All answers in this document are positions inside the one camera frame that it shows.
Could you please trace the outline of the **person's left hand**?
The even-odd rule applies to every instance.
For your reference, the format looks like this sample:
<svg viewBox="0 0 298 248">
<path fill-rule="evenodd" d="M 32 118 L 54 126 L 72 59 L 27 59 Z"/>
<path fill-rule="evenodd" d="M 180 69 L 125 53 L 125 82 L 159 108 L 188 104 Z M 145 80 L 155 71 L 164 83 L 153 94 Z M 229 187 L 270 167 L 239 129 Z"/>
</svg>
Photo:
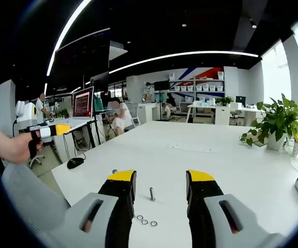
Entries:
<svg viewBox="0 0 298 248">
<path fill-rule="evenodd" d="M 24 163 L 30 158 L 31 151 L 41 151 L 43 141 L 33 137 L 40 137 L 40 132 L 36 131 L 36 135 L 21 133 L 10 138 L 0 130 L 0 158 L 17 164 Z"/>
</svg>

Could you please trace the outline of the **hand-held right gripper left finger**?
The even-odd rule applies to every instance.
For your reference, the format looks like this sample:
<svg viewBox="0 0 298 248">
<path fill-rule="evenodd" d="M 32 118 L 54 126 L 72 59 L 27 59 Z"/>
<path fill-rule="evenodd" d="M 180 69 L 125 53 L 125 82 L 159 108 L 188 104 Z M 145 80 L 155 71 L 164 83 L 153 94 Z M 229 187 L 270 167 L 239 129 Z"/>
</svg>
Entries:
<svg viewBox="0 0 298 248">
<path fill-rule="evenodd" d="M 128 247 L 134 217 L 137 172 L 115 172 L 98 193 L 88 193 L 74 205 L 48 190 L 43 201 L 52 216 L 43 223 L 44 247 Z"/>
</svg>

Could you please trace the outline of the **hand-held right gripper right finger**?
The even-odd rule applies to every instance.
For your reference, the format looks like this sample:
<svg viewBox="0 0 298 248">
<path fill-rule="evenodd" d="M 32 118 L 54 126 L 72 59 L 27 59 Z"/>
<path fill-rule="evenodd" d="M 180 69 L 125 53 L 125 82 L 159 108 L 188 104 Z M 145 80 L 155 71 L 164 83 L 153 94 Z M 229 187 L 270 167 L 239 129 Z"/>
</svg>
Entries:
<svg viewBox="0 0 298 248">
<path fill-rule="evenodd" d="M 282 246 L 283 235 L 264 230 L 251 209 L 205 172 L 186 171 L 186 199 L 192 247 Z"/>
</svg>

